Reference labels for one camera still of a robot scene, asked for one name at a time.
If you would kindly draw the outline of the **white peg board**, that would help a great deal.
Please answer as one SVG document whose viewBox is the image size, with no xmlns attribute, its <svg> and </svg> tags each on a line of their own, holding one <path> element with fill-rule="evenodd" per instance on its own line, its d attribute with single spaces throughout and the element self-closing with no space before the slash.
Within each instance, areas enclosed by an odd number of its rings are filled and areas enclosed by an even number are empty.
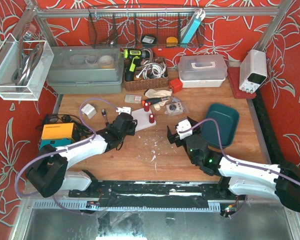
<svg viewBox="0 0 300 240">
<path fill-rule="evenodd" d="M 157 124 L 156 120 L 154 120 L 153 123 L 150 123 L 149 117 L 150 115 L 154 115 L 151 109 L 149 111 L 145 111 L 143 108 L 140 108 L 132 111 L 131 115 L 134 120 L 137 120 L 137 126 L 135 128 L 136 132 L 150 128 Z"/>
</svg>

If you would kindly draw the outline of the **red spring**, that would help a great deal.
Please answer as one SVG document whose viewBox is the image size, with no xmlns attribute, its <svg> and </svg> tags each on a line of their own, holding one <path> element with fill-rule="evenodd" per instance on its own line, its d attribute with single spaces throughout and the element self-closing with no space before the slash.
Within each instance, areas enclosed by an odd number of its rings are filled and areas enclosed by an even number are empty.
<svg viewBox="0 0 300 240">
<path fill-rule="evenodd" d="M 143 109 L 145 112 L 149 112 L 150 111 L 150 103 L 149 102 L 145 102 L 143 105 Z"/>
<path fill-rule="evenodd" d="M 148 120 L 149 120 L 150 124 L 154 124 L 155 123 L 155 116 L 154 116 L 154 114 L 150 114 Z"/>
</svg>

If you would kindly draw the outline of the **red handled ratchet wrench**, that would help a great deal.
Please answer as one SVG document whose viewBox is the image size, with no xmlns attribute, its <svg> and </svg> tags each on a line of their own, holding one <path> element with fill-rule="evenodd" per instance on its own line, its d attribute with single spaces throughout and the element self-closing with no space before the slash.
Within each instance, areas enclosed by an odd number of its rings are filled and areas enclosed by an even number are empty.
<svg viewBox="0 0 300 240">
<path fill-rule="evenodd" d="M 104 119 L 105 125 L 107 126 L 109 124 L 109 120 L 108 120 L 108 115 L 107 115 L 107 111 L 105 108 L 101 109 L 101 115 Z"/>
</svg>

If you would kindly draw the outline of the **teal plastic tray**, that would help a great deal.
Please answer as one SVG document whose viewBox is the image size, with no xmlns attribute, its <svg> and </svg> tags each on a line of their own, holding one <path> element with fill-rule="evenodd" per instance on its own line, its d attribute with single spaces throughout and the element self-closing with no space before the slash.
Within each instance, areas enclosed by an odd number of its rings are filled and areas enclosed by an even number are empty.
<svg viewBox="0 0 300 240">
<path fill-rule="evenodd" d="M 239 112 L 227 105 L 213 103 L 209 106 L 205 118 L 214 119 L 219 127 L 222 148 L 229 147 L 234 140 L 240 119 Z M 201 137 L 210 147 L 220 149 L 216 125 L 209 120 L 202 124 Z"/>
</svg>

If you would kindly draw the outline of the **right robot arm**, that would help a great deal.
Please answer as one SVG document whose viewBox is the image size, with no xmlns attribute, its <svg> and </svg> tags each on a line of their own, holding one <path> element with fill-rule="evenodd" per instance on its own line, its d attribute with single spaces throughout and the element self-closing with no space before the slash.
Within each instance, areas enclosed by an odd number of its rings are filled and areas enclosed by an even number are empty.
<svg viewBox="0 0 300 240">
<path fill-rule="evenodd" d="M 187 117 L 167 130 L 167 139 L 182 146 L 190 162 L 206 175 L 219 176 L 225 190 L 234 195 L 252 195 L 280 201 L 286 208 L 300 213 L 300 169 L 289 161 L 264 164 L 214 151 L 201 137 L 200 123 Z"/>
</svg>

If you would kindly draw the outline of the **orange cube adapter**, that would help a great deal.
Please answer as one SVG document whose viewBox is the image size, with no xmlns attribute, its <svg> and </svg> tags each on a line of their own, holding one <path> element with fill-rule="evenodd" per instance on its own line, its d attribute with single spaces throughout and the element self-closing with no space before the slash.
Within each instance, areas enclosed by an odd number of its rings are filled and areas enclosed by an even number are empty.
<svg viewBox="0 0 300 240">
<path fill-rule="evenodd" d="M 179 78 L 175 78 L 169 81 L 168 87 L 172 90 L 172 93 L 175 94 L 183 89 L 183 83 Z"/>
</svg>

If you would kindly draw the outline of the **white clear storage box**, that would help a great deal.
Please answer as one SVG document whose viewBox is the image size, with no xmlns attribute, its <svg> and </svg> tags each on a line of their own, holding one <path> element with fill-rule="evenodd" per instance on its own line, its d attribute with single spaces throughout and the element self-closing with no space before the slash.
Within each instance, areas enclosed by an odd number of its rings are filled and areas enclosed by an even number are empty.
<svg viewBox="0 0 300 240">
<path fill-rule="evenodd" d="M 228 75 L 225 59 L 220 54 L 186 55 L 178 63 L 183 88 L 220 87 Z"/>
</svg>

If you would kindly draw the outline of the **yellow teal device box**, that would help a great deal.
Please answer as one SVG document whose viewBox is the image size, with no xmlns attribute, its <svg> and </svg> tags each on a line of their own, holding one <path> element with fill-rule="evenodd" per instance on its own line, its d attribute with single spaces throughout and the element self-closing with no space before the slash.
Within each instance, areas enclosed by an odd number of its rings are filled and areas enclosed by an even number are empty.
<svg viewBox="0 0 300 240">
<path fill-rule="evenodd" d="M 75 123 L 45 124 L 41 134 L 39 149 L 46 145 L 62 147 L 70 145 L 80 139 L 78 128 Z"/>
</svg>

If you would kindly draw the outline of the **yellow tape measure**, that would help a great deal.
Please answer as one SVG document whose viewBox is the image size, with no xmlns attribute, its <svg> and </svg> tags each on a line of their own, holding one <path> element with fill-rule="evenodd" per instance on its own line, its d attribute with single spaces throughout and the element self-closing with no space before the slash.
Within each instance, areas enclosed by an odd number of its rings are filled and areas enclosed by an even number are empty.
<svg viewBox="0 0 300 240">
<path fill-rule="evenodd" d="M 166 47 L 167 48 L 174 48 L 177 47 L 179 44 L 178 38 L 174 36 L 169 36 L 166 38 Z"/>
</svg>

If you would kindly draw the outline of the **black tape measure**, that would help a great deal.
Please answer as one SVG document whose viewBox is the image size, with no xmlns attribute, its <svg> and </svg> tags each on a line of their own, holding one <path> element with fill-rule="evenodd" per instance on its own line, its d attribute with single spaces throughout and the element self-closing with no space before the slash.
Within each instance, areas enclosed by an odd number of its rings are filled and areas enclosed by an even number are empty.
<svg viewBox="0 0 300 240">
<path fill-rule="evenodd" d="M 157 38 L 152 34 L 143 35 L 140 43 L 144 48 L 152 48 L 157 44 Z"/>
</svg>

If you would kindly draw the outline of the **blue white power bank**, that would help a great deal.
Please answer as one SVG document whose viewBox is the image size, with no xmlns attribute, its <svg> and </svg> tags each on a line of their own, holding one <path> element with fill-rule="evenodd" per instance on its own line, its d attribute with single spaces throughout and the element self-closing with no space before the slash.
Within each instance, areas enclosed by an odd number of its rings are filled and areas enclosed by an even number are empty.
<svg viewBox="0 0 300 240">
<path fill-rule="evenodd" d="M 181 47 L 185 48 L 188 45 L 205 17 L 206 11 L 203 8 L 199 8 L 194 11 L 190 21 L 180 30 Z"/>
</svg>

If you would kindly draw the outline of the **small white metal bracket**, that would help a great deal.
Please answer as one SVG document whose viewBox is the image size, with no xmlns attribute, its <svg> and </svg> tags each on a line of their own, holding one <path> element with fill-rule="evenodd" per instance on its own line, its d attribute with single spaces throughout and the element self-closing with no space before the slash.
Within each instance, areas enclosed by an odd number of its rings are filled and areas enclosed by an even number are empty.
<svg viewBox="0 0 300 240">
<path fill-rule="evenodd" d="M 178 103 L 180 102 L 181 100 L 177 97 L 173 97 L 172 100 L 171 100 L 171 103 Z"/>
</svg>

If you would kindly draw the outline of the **green black cordless drill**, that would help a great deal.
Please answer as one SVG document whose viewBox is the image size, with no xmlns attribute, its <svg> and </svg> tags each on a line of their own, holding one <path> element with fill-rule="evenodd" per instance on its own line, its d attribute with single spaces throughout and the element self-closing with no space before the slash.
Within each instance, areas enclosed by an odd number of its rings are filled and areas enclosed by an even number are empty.
<svg viewBox="0 0 300 240">
<path fill-rule="evenodd" d="M 142 60 L 150 59 L 152 54 L 153 52 L 150 48 L 125 48 L 123 50 L 123 57 L 128 60 L 128 65 L 125 67 L 124 80 L 126 82 L 133 81 L 136 68 L 141 66 Z"/>
</svg>

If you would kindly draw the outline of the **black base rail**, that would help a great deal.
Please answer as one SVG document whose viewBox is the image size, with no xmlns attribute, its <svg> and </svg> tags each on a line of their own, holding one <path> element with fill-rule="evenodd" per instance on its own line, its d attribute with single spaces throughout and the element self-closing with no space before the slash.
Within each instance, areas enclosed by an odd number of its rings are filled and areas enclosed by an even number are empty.
<svg viewBox="0 0 300 240">
<path fill-rule="evenodd" d="M 97 199 L 100 207 L 199 209 L 209 203 L 238 204 L 237 196 L 218 182 L 94 180 L 86 190 L 70 190 L 69 197 Z"/>
</svg>

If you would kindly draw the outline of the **clear acrylic wall bin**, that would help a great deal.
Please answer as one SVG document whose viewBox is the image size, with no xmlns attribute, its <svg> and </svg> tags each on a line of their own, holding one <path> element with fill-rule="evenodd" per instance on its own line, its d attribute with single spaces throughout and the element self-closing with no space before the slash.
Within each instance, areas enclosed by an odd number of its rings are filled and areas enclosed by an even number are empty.
<svg viewBox="0 0 300 240">
<path fill-rule="evenodd" d="M 38 101 L 54 58 L 49 43 L 42 39 L 20 42 L 9 34 L 0 52 L 0 98 Z"/>
</svg>

